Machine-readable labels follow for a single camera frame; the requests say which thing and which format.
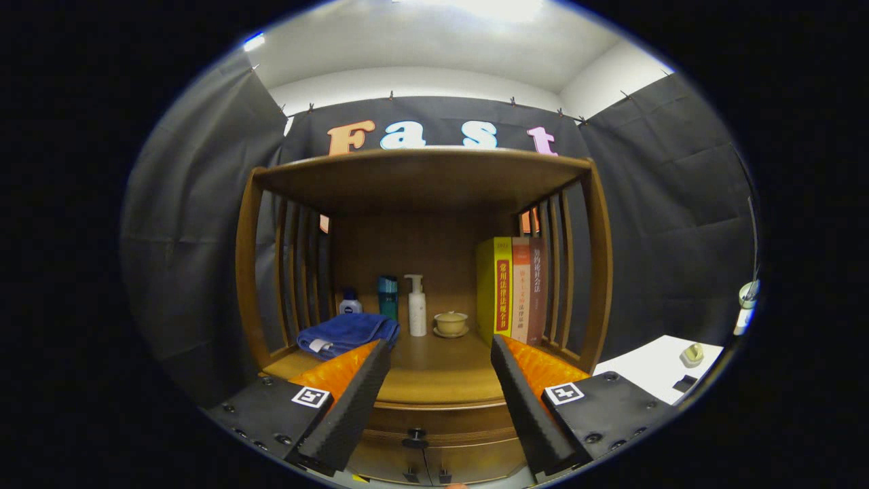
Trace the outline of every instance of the pink letter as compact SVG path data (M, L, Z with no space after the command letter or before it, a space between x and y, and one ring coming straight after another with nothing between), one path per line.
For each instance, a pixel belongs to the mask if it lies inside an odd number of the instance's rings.
M555 153L549 149L549 143L552 143L555 140L555 137L553 137L551 134L547 134L546 129L543 129L542 126L529 129L527 134L530 137L534 138L534 148L537 150L538 153L544 155L553 155L556 157L558 156L558 153Z

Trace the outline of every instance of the drawer knob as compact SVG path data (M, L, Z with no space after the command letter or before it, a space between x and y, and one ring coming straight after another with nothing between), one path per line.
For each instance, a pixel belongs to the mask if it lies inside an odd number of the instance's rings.
M404 479L407 479L411 484L419 484L420 478L416 476L416 471L413 467L408 467L407 471L402 474Z
M410 438L405 438L401 444L407 448L428 448L428 442L423 439L426 436L426 431L421 428L411 428L408 430Z
M449 484L453 482L453 474L447 472L447 469L441 469L441 472L438 473L438 479L441 481L441 484Z

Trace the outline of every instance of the book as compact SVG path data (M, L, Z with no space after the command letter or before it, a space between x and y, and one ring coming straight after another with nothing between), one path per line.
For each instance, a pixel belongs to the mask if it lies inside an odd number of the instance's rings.
M513 322L513 240L491 238L477 245L477 326L491 346L495 334L510 336Z
M529 238L528 245L531 255L531 305L526 344L537 346L543 342L543 332L546 330L549 262L543 238Z
M528 238L513 238L513 323L510 338L528 340L528 312L531 308L531 249Z

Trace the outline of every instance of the small cup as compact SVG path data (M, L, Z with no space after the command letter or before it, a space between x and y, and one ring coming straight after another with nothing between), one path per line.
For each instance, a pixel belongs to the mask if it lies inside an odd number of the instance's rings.
M439 332L447 335L458 334L465 329L468 315L456 311L443 312L434 316L434 320L437 321L437 330Z

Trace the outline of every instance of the wooden cabinet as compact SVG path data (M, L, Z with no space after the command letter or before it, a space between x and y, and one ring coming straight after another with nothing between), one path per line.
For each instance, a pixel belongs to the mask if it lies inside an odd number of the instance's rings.
M526 464L517 438L482 445L427 448L426 461L433 486L500 479Z
M590 313L581 352L566 348L571 324L580 322L570 316L574 252L564 190L573 184L583 187L592 246ZM282 197L275 287L286 344L276 351L264 341L254 267L264 192ZM285 229L288 201L295 205ZM550 246L554 270L563 271L550 274L552 314L540 348L593 372L607 331L613 267L606 203L591 160L428 147L316 157L251 172L236 237L236 285L247 340L263 372L291 378L319 363L293 340L298 330L291 325L326 319L308 305L328 304L335 314L342 287L352 286L364 311L378 311L377 276L424 277L429 334L408 334L408 287L400 285L401 333L350 470L374 479L410 483L416 477L418 484L439 485L441 471L451 482L467 483L507 477L524 465L490 349L476 332L474 249L492 236L521 234L522 216L529 211L541 217L533 234ZM326 287L316 282L319 259L308 258L304 249L309 233L320 232L320 215L329 217ZM560 296L566 300L559 303ZM445 311L466 313L471 332L435 336L434 316ZM425 448L402 446L413 428L426 432Z
M394 440L363 438L353 451L347 470L371 479L432 485L422 449L407 448Z

